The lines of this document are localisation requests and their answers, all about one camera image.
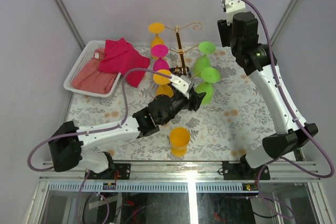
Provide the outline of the green wine glass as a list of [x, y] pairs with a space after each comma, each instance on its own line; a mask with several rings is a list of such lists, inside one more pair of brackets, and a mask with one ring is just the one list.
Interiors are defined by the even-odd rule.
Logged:
[[220, 80], [220, 73], [212, 67], [204, 68], [200, 74], [203, 82], [196, 87], [198, 94], [206, 93], [202, 99], [201, 105], [209, 104], [214, 95], [213, 83], [217, 83]]
[[216, 51], [216, 47], [212, 42], [204, 41], [199, 44], [198, 49], [203, 55], [198, 57], [194, 63], [193, 74], [196, 76], [198, 76], [203, 69], [211, 66], [208, 55], [213, 54]]

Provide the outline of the orange wine glass front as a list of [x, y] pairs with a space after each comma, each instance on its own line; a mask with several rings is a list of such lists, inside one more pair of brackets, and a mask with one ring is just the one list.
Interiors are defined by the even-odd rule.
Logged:
[[184, 127], [177, 127], [170, 133], [171, 152], [176, 157], [182, 157], [187, 152], [190, 142], [190, 133]]

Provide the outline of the magenta plastic wine glass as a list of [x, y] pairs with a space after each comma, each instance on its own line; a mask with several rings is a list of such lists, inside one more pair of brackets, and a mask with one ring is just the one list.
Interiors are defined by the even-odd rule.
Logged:
[[166, 45], [164, 44], [157, 44], [152, 47], [151, 49], [151, 54], [154, 57], [157, 57], [157, 60], [153, 64], [153, 70], [154, 71], [159, 71], [159, 70], [169, 70], [169, 64], [167, 61], [164, 59], [164, 57], [168, 54], [169, 49]]

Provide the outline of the orange plastic wine glass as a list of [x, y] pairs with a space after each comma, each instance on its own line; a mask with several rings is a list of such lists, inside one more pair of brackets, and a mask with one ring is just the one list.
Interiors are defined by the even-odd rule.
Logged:
[[148, 27], [150, 33], [154, 34], [155, 37], [151, 42], [150, 48], [152, 49], [156, 45], [164, 45], [164, 40], [159, 36], [160, 33], [164, 31], [164, 25], [162, 23], [151, 23]]

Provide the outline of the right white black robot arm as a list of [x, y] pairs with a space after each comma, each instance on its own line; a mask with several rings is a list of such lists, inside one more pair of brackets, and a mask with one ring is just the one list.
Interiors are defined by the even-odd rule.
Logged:
[[253, 81], [273, 121], [275, 133], [264, 137], [262, 144], [243, 155], [235, 173], [245, 179], [257, 175], [268, 162], [293, 152], [309, 142], [318, 128], [307, 123], [297, 110], [281, 80], [277, 59], [268, 45], [259, 43], [258, 20], [252, 12], [239, 11], [217, 22], [224, 47], [230, 47], [237, 64]]

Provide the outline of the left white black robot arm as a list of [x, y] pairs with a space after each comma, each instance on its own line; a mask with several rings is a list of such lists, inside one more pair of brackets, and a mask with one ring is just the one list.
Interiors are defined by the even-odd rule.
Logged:
[[88, 171], [89, 179], [113, 179], [117, 168], [108, 151], [112, 143], [155, 134], [180, 111], [197, 111], [205, 96], [204, 92], [197, 93], [194, 89], [190, 89], [188, 97], [175, 91], [172, 97], [156, 96], [148, 106], [121, 122], [90, 127], [76, 127], [73, 121], [65, 122], [48, 144], [54, 171], [83, 168]]

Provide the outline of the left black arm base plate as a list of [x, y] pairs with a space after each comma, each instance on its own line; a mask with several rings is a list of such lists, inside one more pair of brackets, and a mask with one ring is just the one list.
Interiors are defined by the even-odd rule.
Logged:
[[131, 175], [130, 163], [115, 163], [115, 170], [106, 170], [101, 173], [90, 172], [87, 179], [94, 180], [129, 180]]

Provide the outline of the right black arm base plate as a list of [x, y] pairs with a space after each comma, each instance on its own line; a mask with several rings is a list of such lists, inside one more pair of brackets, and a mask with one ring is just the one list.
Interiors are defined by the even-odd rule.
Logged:
[[225, 180], [256, 180], [260, 171], [260, 180], [270, 180], [270, 173], [267, 166], [264, 169], [261, 169], [261, 166], [250, 168], [244, 162], [223, 161], [222, 168]]

